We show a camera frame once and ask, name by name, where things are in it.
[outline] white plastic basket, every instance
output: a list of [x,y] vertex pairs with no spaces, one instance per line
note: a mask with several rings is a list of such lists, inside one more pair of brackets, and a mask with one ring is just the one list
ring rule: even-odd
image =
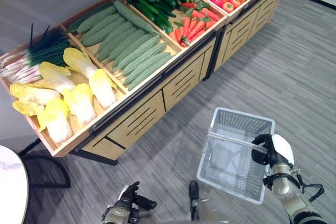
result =
[[226,191],[255,204],[262,204],[265,187],[262,179],[269,167],[252,160],[251,150],[266,152],[252,144],[260,134],[274,134],[275,121],[225,108],[217,108],[197,178],[213,187]]

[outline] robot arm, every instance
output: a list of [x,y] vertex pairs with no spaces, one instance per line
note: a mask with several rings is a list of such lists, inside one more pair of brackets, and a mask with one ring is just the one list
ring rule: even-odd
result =
[[[263,144],[267,154],[252,151],[252,159],[259,164],[270,165],[272,175],[264,179],[265,186],[273,191],[274,196],[282,203],[291,224],[322,224],[320,214],[311,202],[324,193],[320,184],[306,185],[303,183],[299,169],[293,169],[294,158],[289,143],[280,135],[260,135],[252,142]],[[318,193],[309,200],[303,198],[306,187],[320,188]]]

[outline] drawer handle slot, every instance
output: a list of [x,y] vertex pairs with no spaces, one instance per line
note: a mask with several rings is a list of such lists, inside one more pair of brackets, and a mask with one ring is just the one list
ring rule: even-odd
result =
[[244,39],[241,39],[233,48],[231,48],[231,51],[235,49],[235,47],[237,47],[240,43],[242,43],[244,41]]
[[189,84],[187,85],[187,87],[185,87],[180,93],[178,93],[177,96],[175,96],[175,98],[179,97],[180,94],[182,94],[187,88],[190,87],[190,85],[191,85],[191,83],[189,83]]
[[183,88],[184,85],[186,85],[191,79],[193,79],[195,75],[191,76],[189,79],[187,79],[178,89],[175,90],[174,93],[172,93],[172,96],[175,95],[181,88]]
[[267,7],[269,7],[271,4],[273,4],[273,2],[274,2],[274,1],[272,1],[271,3],[269,3],[269,4],[264,8],[264,10],[265,10]]
[[152,122],[154,120],[155,117],[153,117],[152,119],[150,119],[141,129],[139,129],[135,135],[137,135],[140,131],[142,131],[143,128],[145,128],[150,122]]
[[249,30],[249,28],[247,28],[238,38],[236,38],[231,45],[233,45],[237,40],[239,40],[247,31]]
[[151,107],[146,109],[143,113],[141,113],[136,119],[134,119],[129,125],[127,125],[127,128],[129,128],[137,119],[139,119],[144,113],[146,113]]
[[184,78],[186,78],[189,74],[191,74],[193,72],[193,70],[190,70],[184,77],[182,77],[177,83],[175,83],[175,86],[177,86],[181,81],[184,80]]
[[261,22],[259,22],[259,24],[257,25],[257,27],[260,26],[265,20],[266,19],[264,18]]
[[267,12],[265,12],[260,18],[258,18],[258,21],[261,20],[266,14],[268,14],[271,11],[271,9],[269,9]]
[[140,126],[140,124],[142,124],[147,118],[149,118],[153,113],[155,113],[156,109],[153,110],[148,116],[146,116],[136,127],[134,127],[129,133],[127,133],[126,136],[128,136],[129,134],[131,134],[137,127]]
[[239,34],[241,32],[241,30],[243,30],[248,24],[250,24],[250,21],[247,22],[241,29],[239,29],[239,31],[237,32],[237,34]]

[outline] white round table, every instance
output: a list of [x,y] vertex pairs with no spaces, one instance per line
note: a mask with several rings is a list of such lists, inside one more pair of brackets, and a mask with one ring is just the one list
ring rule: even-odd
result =
[[28,175],[20,157],[0,145],[0,223],[22,224],[28,204]]

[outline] carrot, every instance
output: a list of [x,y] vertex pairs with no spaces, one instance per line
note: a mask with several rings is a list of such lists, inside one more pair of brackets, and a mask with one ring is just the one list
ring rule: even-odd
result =
[[212,26],[215,25],[215,24],[216,24],[216,21],[211,20],[211,21],[205,23],[205,28],[206,28],[206,29],[209,29],[210,27],[212,27]]
[[215,20],[215,21],[219,21],[219,18],[216,14],[214,14],[213,12],[211,12],[210,10],[208,10],[207,8],[202,8],[201,13],[204,14],[205,16],[208,16],[209,18]]
[[197,25],[195,26],[195,28],[188,35],[188,39],[191,39],[192,37],[194,37],[197,33],[199,33],[201,30],[203,30],[204,27],[205,27],[204,21],[198,22]]
[[196,25],[197,25],[197,20],[194,19],[190,22],[189,29],[188,29],[188,32],[186,34],[186,37],[189,36],[190,32],[195,28]]
[[186,37],[187,36],[187,32],[188,32],[188,29],[189,29],[189,26],[190,26],[190,18],[188,17],[185,17],[183,19],[183,27],[184,27],[184,33],[183,33],[183,37]]
[[193,13],[191,13],[191,16],[193,18],[204,18],[205,16],[202,13],[199,13],[198,11],[194,10]]
[[175,40],[177,43],[179,43],[177,41],[176,35],[175,35],[175,33],[173,31],[169,34],[169,37],[171,37],[173,40]]
[[182,34],[179,28],[175,29],[175,35],[176,35],[177,42],[180,42]]
[[205,33],[205,30],[199,31],[194,37],[191,38],[190,42],[193,42],[195,39],[197,39],[203,33]]
[[196,3],[181,3],[182,6],[185,6],[187,8],[196,8]]

